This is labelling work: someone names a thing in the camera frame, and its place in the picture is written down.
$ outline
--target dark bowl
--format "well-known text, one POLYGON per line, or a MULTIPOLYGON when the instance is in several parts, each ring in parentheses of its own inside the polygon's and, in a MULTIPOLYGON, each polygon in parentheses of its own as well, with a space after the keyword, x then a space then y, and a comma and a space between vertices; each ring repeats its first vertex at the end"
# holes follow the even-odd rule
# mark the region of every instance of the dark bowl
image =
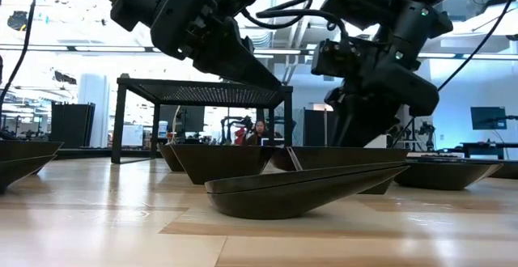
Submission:
POLYGON ((375 170, 365 166, 257 175, 212 181, 206 186, 210 201, 223 214, 250 219, 294 218, 391 180, 407 168, 375 170))
POLYGON ((268 146, 171 145, 194 184, 261 174, 276 151, 268 146))
POLYGON ((502 164, 409 162, 410 168, 394 180, 402 186, 462 190, 497 172, 502 164))
POLYGON ((172 151, 171 145, 159 145, 159 150, 172 172, 185 172, 175 152, 172 151))
MULTIPOLYGON (((404 161, 408 150, 402 149, 371 149, 371 148, 342 148, 329 146, 293 146, 295 156, 304 169, 322 167, 353 166, 368 163, 390 163, 404 161)), ((282 149, 271 159, 272 164, 284 171, 294 171, 295 165, 286 149, 282 149)), ((385 194, 392 180, 376 185, 360 194, 385 194)))
POLYGON ((0 162, 55 155, 62 145, 62 142, 0 141, 0 162))
POLYGON ((0 193, 4 193, 13 182, 38 171, 54 158, 56 155, 0 162, 0 193))
POLYGON ((518 164, 516 163, 505 163, 503 162, 503 166, 493 175, 491 178, 503 178, 503 179, 514 179, 518 180, 518 164))

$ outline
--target metal table frame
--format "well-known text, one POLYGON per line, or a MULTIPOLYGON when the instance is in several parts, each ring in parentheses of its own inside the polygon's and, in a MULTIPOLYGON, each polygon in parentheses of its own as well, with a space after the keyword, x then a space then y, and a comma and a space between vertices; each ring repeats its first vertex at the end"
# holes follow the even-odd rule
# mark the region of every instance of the metal table frame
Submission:
POLYGON ((462 152, 465 158, 471 158, 471 155, 495 155, 499 160, 505 159, 505 148, 518 148, 516 142, 496 142, 490 146, 488 144, 479 144, 477 142, 462 142, 462 152))
MULTIPOLYGON (((286 146, 292 145, 291 135, 293 132, 293 120, 291 98, 293 87, 291 86, 282 86, 277 91, 268 91, 266 89, 238 83, 208 83, 138 78, 118 78, 117 84, 117 107, 115 111, 115 125, 113 129, 112 163, 122 163, 122 130, 124 128, 124 111, 127 91, 131 91, 134 94, 141 96, 145 100, 152 102, 155 106, 149 159, 156 158, 160 105, 256 108, 260 110, 268 108, 270 117, 268 127, 273 129, 275 122, 275 109, 283 102, 284 142, 286 146), (160 92, 171 92, 172 94, 164 95, 160 94, 160 92), (197 100, 196 98, 190 98, 191 95, 196 96, 196 93, 199 93, 197 100), (239 95, 239 100, 232 100, 231 97, 229 98, 229 96, 235 95, 239 95)), ((274 141, 273 130, 269 131, 269 139, 271 142, 274 141)), ((142 159, 132 160, 124 163, 138 161, 142 161, 142 159)))

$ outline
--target woman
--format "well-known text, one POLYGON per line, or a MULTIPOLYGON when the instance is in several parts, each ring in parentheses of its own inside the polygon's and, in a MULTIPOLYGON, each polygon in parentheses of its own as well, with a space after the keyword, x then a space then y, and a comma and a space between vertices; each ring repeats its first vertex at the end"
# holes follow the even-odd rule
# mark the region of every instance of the woman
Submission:
POLYGON ((245 146, 260 146, 261 140, 268 136, 264 121, 257 121, 253 135, 248 137, 244 143, 245 146))

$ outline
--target wooden floor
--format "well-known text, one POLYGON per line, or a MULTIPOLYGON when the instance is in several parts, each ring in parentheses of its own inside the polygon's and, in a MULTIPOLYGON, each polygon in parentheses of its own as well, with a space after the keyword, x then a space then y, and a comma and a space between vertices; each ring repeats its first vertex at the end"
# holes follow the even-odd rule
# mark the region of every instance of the wooden floor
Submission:
POLYGON ((302 218, 218 214, 162 159, 56 161, 0 197, 0 266, 518 266, 518 180, 353 196, 302 218))

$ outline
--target monitor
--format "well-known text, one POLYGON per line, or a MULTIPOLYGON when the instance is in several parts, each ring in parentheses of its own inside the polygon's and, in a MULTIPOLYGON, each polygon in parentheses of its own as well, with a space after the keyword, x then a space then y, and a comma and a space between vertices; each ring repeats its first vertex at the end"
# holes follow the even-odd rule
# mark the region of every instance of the monitor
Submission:
POLYGON ((269 138, 261 139, 261 146, 283 146, 284 138, 274 138, 274 142, 270 142, 269 138))
MULTIPOLYGON (((160 106, 160 120, 168 122, 168 131, 172 131, 172 121, 176 114, 176 105, 161 105, 160 106)), ((176 128, 174 131, 180 132, 202 132, 205 107, 204 106, 182 106, 180 111, 180 118, 176 119, 176 128)))
POLYGON ((473 129, 507 129, 504 107, 472 107, 473 129))

